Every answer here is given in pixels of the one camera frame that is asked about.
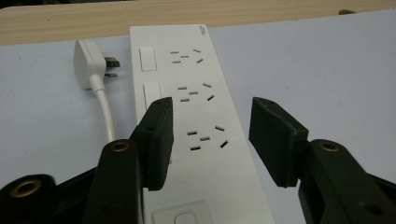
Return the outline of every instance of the white power cord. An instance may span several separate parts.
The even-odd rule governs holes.
[[[112,58],[109,60],[112,61],[109,64],[114,65],[115,60]],[[107,142],[114,141],[116,139],[114,123],[103,82],[106,72],[106,59],[95,42],[90,40],[76,41],[74,67],[81,88],[92,89],[99,100],[105,118]]]

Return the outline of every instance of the black mechanical arm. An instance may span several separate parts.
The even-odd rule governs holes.
[[[365,173],[340,144],[307,136],[275,102],[253,99],[249,140],[279,187],[300,179],[307,223],[396,223],[394,184]],[[49,175],[28,175],[1,189],[0,222],[144,223],[142,189],[163,187],[172,145],[172,99],[164,98],[130,139],[105,146],[96,168],[58,186]]]
[[[301,180],[307,223],[396,223],[394,184],[365,173],[340,144],[307,136],[277,103],[253,98],[249,140],[279,187]]]
[[[143,188],[165,182],[173,136],[172,98],[151,104],[130,139],[107,144],[96,168],[58,186],[28,175],[0,191],[0,223],[144,223]]]

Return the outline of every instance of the white power strip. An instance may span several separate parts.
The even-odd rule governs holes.
[[[175,142],[163,189],[145,191],[146,223],[274,223],[204,25],[131,27],[137,121],[171,96]]]

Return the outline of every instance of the wooden surface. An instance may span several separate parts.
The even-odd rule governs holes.
[[[132,25],[209,27],[396,8],[396,0],[142,0],[0,9],[0,45],[127,35]]]

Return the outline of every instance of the power strip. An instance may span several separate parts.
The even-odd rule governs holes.
[[[146,223],[274,223],[206,26],[131,27],[140,121],[174,102],[175,142],[163,189],[145,191]]]

